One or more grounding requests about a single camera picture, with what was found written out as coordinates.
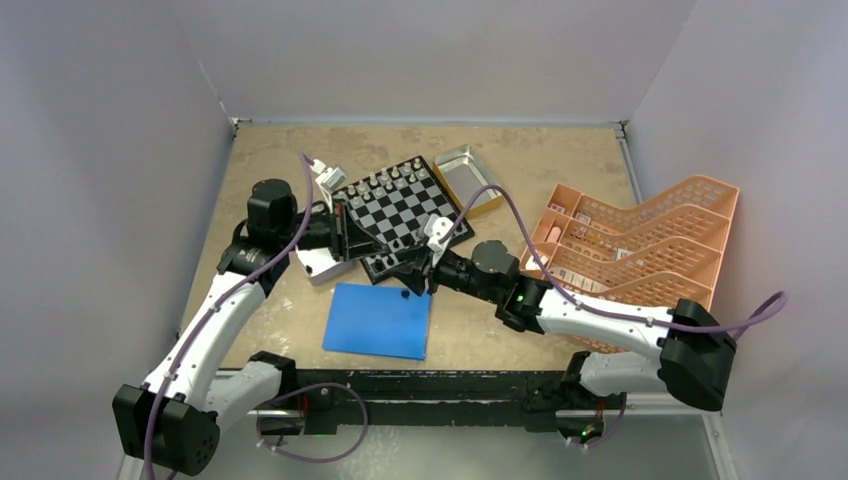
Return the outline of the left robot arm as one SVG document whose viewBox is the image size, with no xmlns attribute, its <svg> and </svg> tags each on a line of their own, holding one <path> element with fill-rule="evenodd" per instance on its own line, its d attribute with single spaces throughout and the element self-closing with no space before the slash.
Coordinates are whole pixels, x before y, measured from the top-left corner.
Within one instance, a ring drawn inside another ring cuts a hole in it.
<svg viewBox="0 0 848 480">
<path fill-rule="evenodd" d="M 163 361 L 139 385 L 122 385 L 112 408 L 124 452 L 155 469 L 195 476 L 210 463 L 222 434 L 268 403 L 284 409 L 337 388 L 304 386 L 294 360 L 259 352 L 234 376 L 216 374 L 234 340 L 287 270 L 295 249 L 328 248 L 354 260 L 385 247 L 361 228 L 346 200 L 309 199 L 298 208 L 290 185 L 263 180 L 252 188 L 247 215 L 233 230 L 202 307 Z"/>
</svg>

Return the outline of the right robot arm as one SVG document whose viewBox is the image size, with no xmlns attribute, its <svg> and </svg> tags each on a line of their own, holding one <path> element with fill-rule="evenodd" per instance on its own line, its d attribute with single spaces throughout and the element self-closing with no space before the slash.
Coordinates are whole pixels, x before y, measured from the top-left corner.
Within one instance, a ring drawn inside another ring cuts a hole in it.
<svg viewBox="0 0 848 480">
<path fill-rule="evenodd" d="M 737 343 L 696 301 L 637 306 L 559 290 L 522 273 L 518 259 L 496 240 L 478 244 L 468 258 L 421 244 L 403 251 L 388 274 L 418 296 L 447 287 L 486 301 L 517 332 L 586 337 L 617 347 L 614 354 L 573 356 L 561 381 L 573 406 L 631 392 L 667 393 L 702 411 L 724 406 Z"/>
</svg>

